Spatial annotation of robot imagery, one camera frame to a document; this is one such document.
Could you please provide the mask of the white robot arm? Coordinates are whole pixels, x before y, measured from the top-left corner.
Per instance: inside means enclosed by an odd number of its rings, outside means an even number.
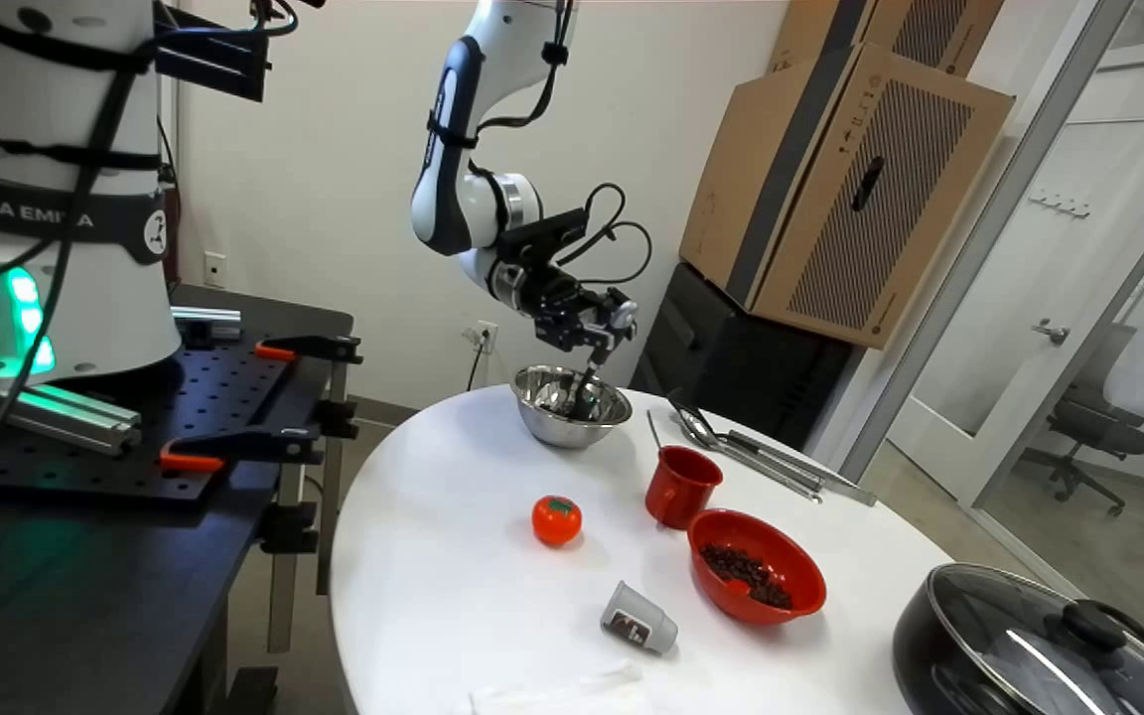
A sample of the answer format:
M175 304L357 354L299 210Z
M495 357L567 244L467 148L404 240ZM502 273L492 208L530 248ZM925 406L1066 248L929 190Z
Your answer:
M438 76L409 222L492 304L526 314L545 346L604 367L634 333L634 304L557 261L571 244L592 244L592 208L549 216L530 177L478 159L489 132L522 132L549 110L571 20L575 0L478 0Z

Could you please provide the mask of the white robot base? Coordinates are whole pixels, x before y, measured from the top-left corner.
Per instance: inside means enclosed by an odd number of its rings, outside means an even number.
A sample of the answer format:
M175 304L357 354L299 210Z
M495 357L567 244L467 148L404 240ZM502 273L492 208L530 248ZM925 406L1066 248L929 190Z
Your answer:
M0 381L180 349L156 20L156 0L0 0Z

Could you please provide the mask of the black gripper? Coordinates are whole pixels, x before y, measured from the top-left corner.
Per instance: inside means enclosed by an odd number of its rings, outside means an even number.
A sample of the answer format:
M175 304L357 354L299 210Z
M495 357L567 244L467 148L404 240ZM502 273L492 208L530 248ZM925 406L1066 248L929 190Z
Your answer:
M535 338L564 354L584 349L592 362L606 362L634 338L634 304L625 289L597 289L557 265L495 261L489 296L530 314Z

